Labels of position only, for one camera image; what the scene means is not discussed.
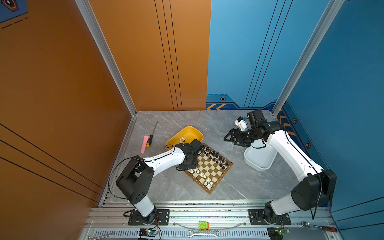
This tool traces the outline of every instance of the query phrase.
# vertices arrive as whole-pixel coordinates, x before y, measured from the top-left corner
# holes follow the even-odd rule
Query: pink eraser
[[[148,142],[149,136],[145,135],[143,140],[143,146],[141,146],[141,154],[145,152],[145,148],[147,148],[147,142]]]

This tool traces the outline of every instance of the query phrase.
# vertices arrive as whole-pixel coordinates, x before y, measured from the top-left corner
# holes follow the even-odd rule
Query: green block
[[[199,223],[200,229],[207,229],[208,228],[208,223],[207,222],[200,222]]]

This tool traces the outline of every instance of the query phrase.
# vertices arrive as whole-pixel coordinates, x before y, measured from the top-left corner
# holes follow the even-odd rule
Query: white plastic container
[[[277,154],[276,149],[271,147],[267,142],[265,144],[265,148],[253,148],[262,147],[264,145],[261,139],[256,140],[252,143],[253,147],[248,147],[244,152],[244,162],[260,172],[263,172],[272,166],[273,160]]]

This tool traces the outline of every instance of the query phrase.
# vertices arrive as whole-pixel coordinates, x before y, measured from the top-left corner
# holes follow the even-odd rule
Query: wall
[[[328,2],[213,0],[207,107],[276,101]]]
[[[90,4],[138,111],[205,109],[210,0]]]
[[[338,177],[332,215],[345,239],[379,239],[384,224],[383,11],[345,1],[287,102]]]
[[[75,1],[17,2],[0,23],[0,232],[77,239],[131,116]]]

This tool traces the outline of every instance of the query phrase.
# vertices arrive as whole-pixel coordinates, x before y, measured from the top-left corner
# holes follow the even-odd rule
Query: yellow bowl
[[[173,136],[171,139],[169,139],[167,142],[167,145],[171,144],[171,145],[175,146],[178,143],[191,143],[195,139],[202,142],[204,139],[204,136],[196,128],[194,128],[192,126],[188,126],[188,127],[183,128],[175,136]]]

